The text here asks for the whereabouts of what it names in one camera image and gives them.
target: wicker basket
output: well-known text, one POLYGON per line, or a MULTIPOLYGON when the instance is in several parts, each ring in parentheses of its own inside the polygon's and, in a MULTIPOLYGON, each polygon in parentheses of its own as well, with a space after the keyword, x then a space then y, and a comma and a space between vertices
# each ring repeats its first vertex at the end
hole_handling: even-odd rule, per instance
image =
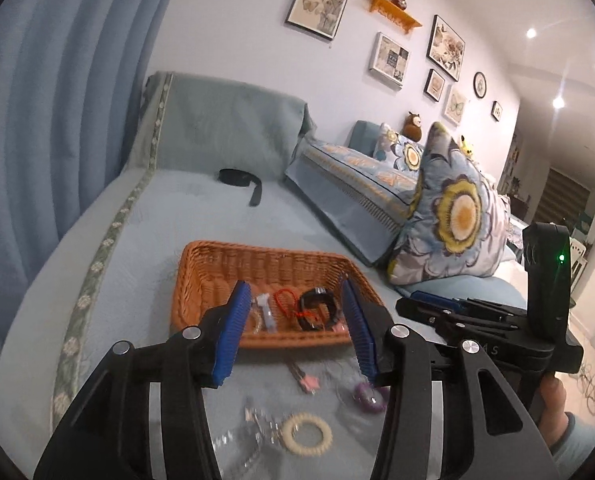
POLYGON ((241 348, 295 348, 350 343, 347 333, 303 332, 295 317, 288 319, 272 298, 280 288, 297 297, 316 286, 335 293, 340 304, 340 278, 347 275, 366 300, 381 304, 369 281, 348 258, 333 253, 289 251, 222 242, 193 242, 184 248, 173 293, 172 321, 181 330, 196 325, 207 309, 225 304, 237 280, 250 285, 253 296, 269 292, 268 304, 277 333, 252 333, 248 322, 241 348))

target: sleeve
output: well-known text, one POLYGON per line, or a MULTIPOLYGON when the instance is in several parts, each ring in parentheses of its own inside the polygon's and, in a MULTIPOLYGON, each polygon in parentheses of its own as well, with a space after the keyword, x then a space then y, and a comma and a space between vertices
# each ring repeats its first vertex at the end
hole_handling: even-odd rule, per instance
POLYGON ((572 413, 566 415, 569 418, 566 432, 551 447, 562 480, 570 478, 595 447, 595 426, 581 422, 572 413))

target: red string bracelet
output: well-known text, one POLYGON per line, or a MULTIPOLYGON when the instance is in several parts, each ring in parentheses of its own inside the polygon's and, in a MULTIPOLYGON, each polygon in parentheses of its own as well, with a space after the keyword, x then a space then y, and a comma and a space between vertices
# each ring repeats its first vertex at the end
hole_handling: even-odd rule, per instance
POLYGON ((311 312, 298 312, 297 311, 297 296, 295 295, 295 292, 293 292, 290 288, 280 288, 277 292, 273 293, 273 300, 275 300, 275 304, 277 305, 277 307, 282 311, 282 314, 284 314, 284 316, 286 316, 286 318, 290 319, 291 316, 295 316, 295 317, 316 317, 317 315, 311 312), (282 305, 282 302, 280 301, 279 297, 282 294, 290 294, 293 303, 292 303, 292 309, 290 311, 288 311, 284 305, 282 305))

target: picture frame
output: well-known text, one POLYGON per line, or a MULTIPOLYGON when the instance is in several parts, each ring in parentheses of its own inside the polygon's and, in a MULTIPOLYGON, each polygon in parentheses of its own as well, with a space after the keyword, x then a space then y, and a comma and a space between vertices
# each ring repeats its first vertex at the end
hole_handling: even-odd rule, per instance
POLYGON ((462 72, 465 50, 465 41, 436 14, 426 56, 457 82, 462 72))
POLYGON ((500 122, 502 112, 503 108, 501 107, 501 104, 499 104, 497 101, 493 101, 493 108, 491 109, 491 115, 493 116, 493 119, 495 119, 497 122, 500 122))
POLYGON ((294 0, 286 22, 332 41, 348 0, 294 0))
POLYGON ((453 85, 447 96, 444 117, 455 124, 455 126, 459 126, 462 123, 462 117, 464 117, 467 103, 468 98, 457 89, 457 85, 453 85))
POLYGON ((446 80, 440 73, 434 68, 431 68, 429 70, 429 77, 426 79, 426 85, 424 86, 424 93, 435 102, 439 103, 445 84, 446 80))
POLYGON ((371 72, 402 88, 409 51, 385 34, 378 32, 369 69, 371 72))
POLYGON ((488 85, 486 82, 486 76, 482 72, 475 72, 473 76, 473 91, 478 99, 484 99, 488 85))

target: green trim border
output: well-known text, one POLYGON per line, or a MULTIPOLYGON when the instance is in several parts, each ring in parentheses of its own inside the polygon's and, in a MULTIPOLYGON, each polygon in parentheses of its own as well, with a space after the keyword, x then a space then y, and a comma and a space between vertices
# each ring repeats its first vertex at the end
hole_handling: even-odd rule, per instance
POLYGON ((160 94, 160 102, 153 123, 151 150, 149 152, 149 161, 146 172, 130 192, 129 196, 126 197, 121 208, 117 211, 113 222, 106 230, 106 234, 90 263, 77 302, 72 309, 71 319, 69 320, 68 328, 66 329, 62 351, 57 364, 55 384, 53 386, 49 422, 51 431, 55 431, 55 428, 60 420, 62 420, 66 410, 79 391, 78 382, 80 364, 82 361, 82 347, 88 330, 90 314, 95 306, 101 282, 104 279, 106 267, 110 261, 115 246, 117 245, 117 240, 122 233, 124 224, 131 214, 133 205, 139 200, 139 197, 146 186, 151 182, 152 176, 155 173, 157 167, 157 151, 160 136, 162 134, 162 124, 164 123, 166 104, 172 81, 173 72, 168 72, 164 79, 164 85, 162 86, 162 92, 160 94))

